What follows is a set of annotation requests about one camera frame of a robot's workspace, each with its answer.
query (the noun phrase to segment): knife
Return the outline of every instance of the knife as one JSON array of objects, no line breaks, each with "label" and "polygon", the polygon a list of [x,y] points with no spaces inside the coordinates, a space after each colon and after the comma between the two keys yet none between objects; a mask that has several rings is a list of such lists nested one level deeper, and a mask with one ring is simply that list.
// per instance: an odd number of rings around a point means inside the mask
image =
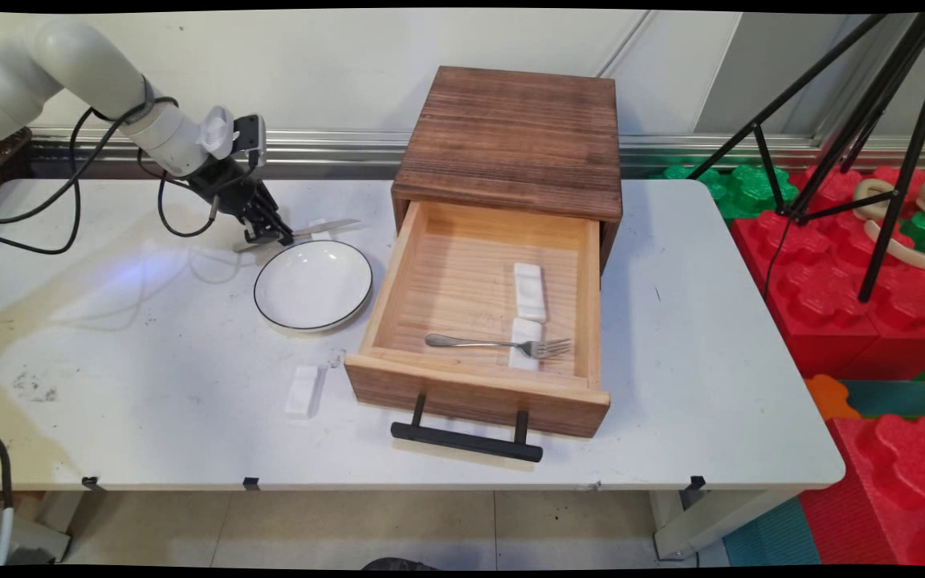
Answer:
[{"label": "knife", "polygon": [[359,219],[341,219],[339,221],[330,221],[327,223],[320,223],[318,226],[311,226],[305,228],[299,228],[298,230],[293,230],[292,234],[294,237],[301,237],[304,234],[313,234],[313,233],[323,233],[325,230],[331,230],[332,228],[350,226],[350,224],[358,223]]},{"label": "knife", "polygon": [[[300,230],[293,230],[292,237],[293,238],[305,237],[306,234],[323,233],[323,231],[325,230],[333,230],[333,228],[350,226],[350,224],[355,224],[358,222],[359,222],[359,219],[341,219],[337,221],[329,221],[326,223],[320,223],[318,224],[318,226],[311,226],[311,227],[300,228]],[[247,242],[243,242],[241,246],[234,247],[234,252],[243,253],[245,251],[251,251],[252,249],[258,249],[261,246],[269,245],[271,244],[271,242],[272,241],[253,242],[252,244],[247,244]]]}]

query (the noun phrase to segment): wooden drawer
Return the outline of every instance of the wooden drawer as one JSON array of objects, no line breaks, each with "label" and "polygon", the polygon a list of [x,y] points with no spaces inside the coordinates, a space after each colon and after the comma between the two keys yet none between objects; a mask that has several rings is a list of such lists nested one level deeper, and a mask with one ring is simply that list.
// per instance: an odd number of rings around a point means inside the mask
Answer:
[{"label": "wooden drawer", "polygon": [[[414,201],[359,352],[345,369],[363,402],[593,436],[609,410],[601,391],[599,224],[594,220]],[[507,366],[507,348],[431,348],[427,333],[509,340],[513,263],[542,267],[544,338],[573,350],[540,371]]]}]

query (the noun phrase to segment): orange foam piece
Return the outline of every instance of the orange foam piece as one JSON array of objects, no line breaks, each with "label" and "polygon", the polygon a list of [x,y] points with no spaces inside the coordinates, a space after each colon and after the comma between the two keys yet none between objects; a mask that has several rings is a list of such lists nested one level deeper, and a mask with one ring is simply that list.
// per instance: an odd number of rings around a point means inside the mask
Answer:
[{"label": "orange foam piece", "polygon": [[819,409],[819,416],[823,421],[834,417],[847,417],[858,420],[860,414],[848,405],[848,388],[840,381],[830,376],[815,376],[805,381],[805,387],[812,394],[812,401]]}]

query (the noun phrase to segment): red interlocking block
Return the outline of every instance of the red interlocking block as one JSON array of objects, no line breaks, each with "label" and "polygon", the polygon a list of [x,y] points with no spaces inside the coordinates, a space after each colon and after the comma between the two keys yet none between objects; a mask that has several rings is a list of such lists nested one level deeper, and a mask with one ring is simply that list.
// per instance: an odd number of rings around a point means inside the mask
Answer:
[{"label": "red interlocking block", "polygon": [[[731,227],[760,292],[787,221],[773,212]],[[886,255],[869,303],[858,302],[874,242],[850,211],[793,224],[774,263],[767,306],[803,377],[907,381],[925,370],[925,271]],[[913,246],[897,227],[893,238]]]},{"label": "red interlocking block", "polygon": [[925,417],[826,425],[845,477],[799,496],[820,562],[925,566]]},{"label": "red interlocking block", "polygon": [[[789,177],[787,182],[796,186],[797,190],[802,190],[815,172],[816,167],[812,165],[812,167],[805,169],[803,173],[797,173]],[[812,201],[809,201],[809,211],[822,211],[851,201],[851,195],[855,193],[855,186],[858,186],[858,183],[862,182],[863,178],[855,169],[843,174],[838,169],[833,169],[826,175],[826,179],[823,179],[822,184],[819,185],[819,189],[816,190]]]},{"label": "red interlocking block", "polygon": [[[760,291],[786,223],[767,211],[757,219],[737,219],[731,226],[734,243]],[[793,224],[770,277],[767,306],[803,377],[839,377],[841,367],[878,337],[866,317],[870,305],[858,302],[858,285],[834,264],[832,248],[812,223]]]},{"label": "red interlocking block", "polygon": [[844,380],[909,381],[925,370],[925,271],[881,270],[867,317],[880,338],[840,370]]},{"label": "red interlocking block", "polygon": [[[873,249],[876,246],[873,240],[870,240],[866,234],[866,224],[855,216],[851,211],[837,213],[822,219],[813,221],[816,223],[819,231],[826,235],[833,245],[830,256],[838,267],[844,267],[846,271],[866,271],[870,266],[870,259],[873,257]],[[895,241],[900,242],[910,249],[915,248],[915,241],[911,240],[902,233],[902,223],[894,224],[894,234],[891,235]],[[902,263],[891,255],[885,254],[884,267],[892,268],[914,268],[910,264]]]}]

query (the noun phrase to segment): black drawer handle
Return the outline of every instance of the black drawer handle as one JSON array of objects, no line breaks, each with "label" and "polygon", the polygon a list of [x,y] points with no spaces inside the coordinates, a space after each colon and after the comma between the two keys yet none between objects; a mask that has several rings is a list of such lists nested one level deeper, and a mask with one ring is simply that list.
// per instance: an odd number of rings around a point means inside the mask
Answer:
[{"label": "black drawer handle", "polygon": [[426,396],[421,395],[416,398],[416,409],[412,411],[412,423],[403,424],[395,421],[392,424],[392,437],[408,439],[412,442],[430,443],[434,446],[454,447],[456,450],[477,451],[479,454],[516,458],[516,460],[526,462],[540,462],[543,450],[539,446],[528,446],[526,443],[526,421],[528,421],[526,411],[517,411],[516,435],[513,442],[506,442],[503,439],[422,427],[419,425],[419,420],[423,417],[423,404],[425,403]]}]

